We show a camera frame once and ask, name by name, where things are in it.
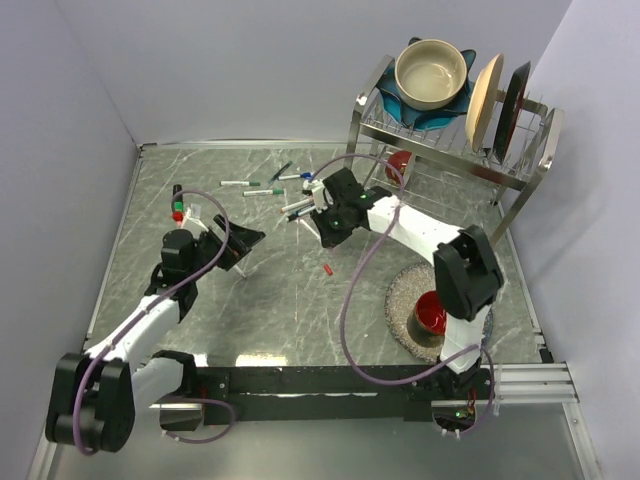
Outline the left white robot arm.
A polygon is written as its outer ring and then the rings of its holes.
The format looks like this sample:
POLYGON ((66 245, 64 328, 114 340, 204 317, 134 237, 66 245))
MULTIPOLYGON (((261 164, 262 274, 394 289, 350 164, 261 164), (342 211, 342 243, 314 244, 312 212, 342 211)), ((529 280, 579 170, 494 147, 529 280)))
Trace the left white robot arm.
POLYGON ((197 393, 192 355, 150 350, 187 316, 201 276, 213 268, 233 269, 266 237, 223 215, 214 222, 221 235, 209 227, 198 235, 185 228, 166 233, 160 261, 132 314, 98 344, 61 357, 45 422, 48 441, 74 445, 87 455, 117 452, 139 410, 167 395, 184 402, 197 393))

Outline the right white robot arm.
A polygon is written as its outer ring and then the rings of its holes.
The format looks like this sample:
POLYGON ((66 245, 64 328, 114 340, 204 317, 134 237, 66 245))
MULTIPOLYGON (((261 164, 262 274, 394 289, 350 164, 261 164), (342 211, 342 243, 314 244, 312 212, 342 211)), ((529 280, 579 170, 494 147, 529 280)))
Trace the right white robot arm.
POLYGON ((483 328, 491 305, 504 285, 504 277, 491 243, 482 228, 457 227, 437 220, 375 186, 366 189, 353 172, 342 168, 324 179, 312 176, 304 182, 311 192, 316 224, 325 248, 348 239, 357 228, 379 235, 371 250, 359 261, 347 288, 340 312, 343 352, 358 375, 380 385, 402 385, 437 375, 439 390, 460 398, 473 384, 471 370, 481 356, 483 328), (426 372, 402 380, 368 376, 356 363, 346 344, 346 314, 357 282, 381 244, 392 239, 419 254, 434 269, 435 291, 446 312, 444 343, 439 362, 426 372))

